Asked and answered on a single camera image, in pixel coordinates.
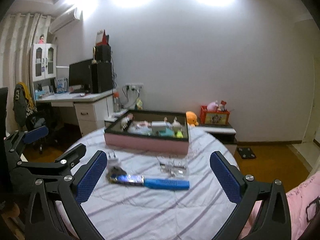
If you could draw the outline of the red toy crate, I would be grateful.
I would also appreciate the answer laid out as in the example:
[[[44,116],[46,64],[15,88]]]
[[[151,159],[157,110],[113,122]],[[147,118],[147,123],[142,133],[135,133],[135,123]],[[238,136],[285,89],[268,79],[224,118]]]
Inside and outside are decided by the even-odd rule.
[[[229,124],[229,115],[229,111],[210,112],[208,111],[207,106],[201,106],[200,108],[200,122],[203,125],[226,126]]]

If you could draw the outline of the clear plastic card box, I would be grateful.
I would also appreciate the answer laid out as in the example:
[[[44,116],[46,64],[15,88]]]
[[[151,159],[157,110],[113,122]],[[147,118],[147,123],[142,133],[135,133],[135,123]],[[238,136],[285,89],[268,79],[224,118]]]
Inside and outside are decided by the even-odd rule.
[[[153,133],[166,131],[167,123],[165,121],[153,121],[151,129]]]

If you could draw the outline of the small doll on cabinet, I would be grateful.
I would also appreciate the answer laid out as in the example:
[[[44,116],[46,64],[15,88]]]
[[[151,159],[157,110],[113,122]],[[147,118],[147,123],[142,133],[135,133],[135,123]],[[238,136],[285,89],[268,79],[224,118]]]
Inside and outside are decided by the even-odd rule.
[[[39,38],[39,41],[38,41],[38,44],[44,44],[44,43],[45,43],[44,34],[41,34],[40,38]]]

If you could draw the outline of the teal compact case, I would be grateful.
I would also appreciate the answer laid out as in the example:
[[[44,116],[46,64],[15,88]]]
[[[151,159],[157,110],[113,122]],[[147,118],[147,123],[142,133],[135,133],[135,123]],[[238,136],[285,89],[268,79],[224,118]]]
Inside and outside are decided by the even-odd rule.
[[[159,131],[160,137],[174,137],[175,132],[172,129],[166,128],[164,131]]]

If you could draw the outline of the orange-cap bottle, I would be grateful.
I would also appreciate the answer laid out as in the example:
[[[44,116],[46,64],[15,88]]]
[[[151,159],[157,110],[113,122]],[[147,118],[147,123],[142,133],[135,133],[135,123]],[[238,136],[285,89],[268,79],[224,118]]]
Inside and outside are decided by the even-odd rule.
[[[121,111],[121,100],[120,100],[119,92],[113,93],[113,109],[114,109],[114,112]]]

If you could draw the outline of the pink black storage box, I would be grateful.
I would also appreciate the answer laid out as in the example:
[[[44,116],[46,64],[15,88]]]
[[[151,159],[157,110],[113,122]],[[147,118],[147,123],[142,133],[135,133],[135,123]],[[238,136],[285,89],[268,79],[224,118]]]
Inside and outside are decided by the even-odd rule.
[[[127,115],[133,117],[132,123],[127,131],[122,131],[121,120]],[[135,122],[164,121],[167,117],[168,122],[172,123],[174,118],[182,125],[181,132],[184,138],[160,137],[158,132],[153,133],[150,128],[135,129]],[[104,138],[107,145],[119,146],[135,150],[143,150],[157,153],[173,153],[186,155],[189,148],[189,131],[185,113],[162,112],[162,111],[138,111],[128,110],[121,115],[114,123],[105,128]]]

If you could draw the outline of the snack bag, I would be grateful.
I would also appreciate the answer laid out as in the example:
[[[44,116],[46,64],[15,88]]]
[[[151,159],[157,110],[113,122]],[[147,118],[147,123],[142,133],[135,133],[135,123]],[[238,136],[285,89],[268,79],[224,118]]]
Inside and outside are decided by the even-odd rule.
[[[141,111],[143,109],[143,103],[140,98],[136,100],[135,110]]]

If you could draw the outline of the desk calendar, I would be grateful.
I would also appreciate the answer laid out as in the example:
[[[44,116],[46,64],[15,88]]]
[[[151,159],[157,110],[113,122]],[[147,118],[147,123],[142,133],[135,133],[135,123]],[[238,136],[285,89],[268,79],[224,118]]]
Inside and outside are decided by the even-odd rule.
[[[101,45],[108,45],[109,42],[109,35],[106,35],[105,29],[101,29],[97,32],[95,45],[101,46]]]

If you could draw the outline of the yellow highlighter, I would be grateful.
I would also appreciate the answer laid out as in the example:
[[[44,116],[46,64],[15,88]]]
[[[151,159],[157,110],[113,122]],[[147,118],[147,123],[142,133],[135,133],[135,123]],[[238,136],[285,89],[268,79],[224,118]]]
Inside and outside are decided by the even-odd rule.
[[[178,131],[178,132],[176,133],[176,137],[177,137],[177,138],[184,138],[183,133],[182,133],[181,131]]]

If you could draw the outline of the white power adapter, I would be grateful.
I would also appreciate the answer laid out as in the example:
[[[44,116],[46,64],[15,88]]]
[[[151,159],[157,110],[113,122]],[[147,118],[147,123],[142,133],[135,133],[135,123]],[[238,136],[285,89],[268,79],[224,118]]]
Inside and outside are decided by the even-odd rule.
[[[115,152],[107,153],[107,166],[118,166],[119,158],[116,156]]]

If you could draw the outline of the blue marker pen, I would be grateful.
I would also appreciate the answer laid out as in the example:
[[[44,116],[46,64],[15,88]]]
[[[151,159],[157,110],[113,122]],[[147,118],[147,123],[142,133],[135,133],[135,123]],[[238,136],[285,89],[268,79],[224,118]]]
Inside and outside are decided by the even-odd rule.
[[[182,191],[188,190],[190,183],[187,180],[172,179],[144,179],[144,186],[150,189]]]

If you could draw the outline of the black computer monitor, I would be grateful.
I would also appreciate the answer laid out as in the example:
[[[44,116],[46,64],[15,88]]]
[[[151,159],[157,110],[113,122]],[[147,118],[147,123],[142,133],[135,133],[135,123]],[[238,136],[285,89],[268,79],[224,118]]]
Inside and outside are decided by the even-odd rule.
[[[69,87],[80,86],[77,93],[89,93],[91,90],[92,59],[69,65]]]

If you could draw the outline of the beige curtain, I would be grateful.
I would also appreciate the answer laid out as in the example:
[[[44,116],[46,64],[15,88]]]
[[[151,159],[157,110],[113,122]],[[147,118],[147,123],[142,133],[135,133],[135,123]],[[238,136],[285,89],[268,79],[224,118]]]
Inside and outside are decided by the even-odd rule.
[[[13,111],[15,86],[19,82],[30,85],[30,50],[42,34],[47,37],[51,21],[51,16],[40,13],[17,13],[1,20],[1,87],[8,88],[8,132],[18,129]]]

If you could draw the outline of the blonde doll figurine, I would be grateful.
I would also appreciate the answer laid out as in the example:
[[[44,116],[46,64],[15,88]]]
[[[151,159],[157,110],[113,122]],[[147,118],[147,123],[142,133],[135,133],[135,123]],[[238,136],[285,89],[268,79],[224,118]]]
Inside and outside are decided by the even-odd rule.
[[[164,122],[165,122],[167,128],[171,129],[174,133],[177,133],[182,128],[182,125],[177,121],[176,117],[174,118],[172,123],[168,122],[167,117],[165,117]]]

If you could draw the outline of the clear plastic bag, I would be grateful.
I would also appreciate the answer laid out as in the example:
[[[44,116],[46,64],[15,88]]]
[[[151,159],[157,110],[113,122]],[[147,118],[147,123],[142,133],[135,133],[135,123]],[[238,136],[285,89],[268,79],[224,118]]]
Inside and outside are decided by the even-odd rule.
[[[189,176],[189,168],[186,160],[169,159],[159,162],[161,171],[167,173],[171,177],[182,178]]]

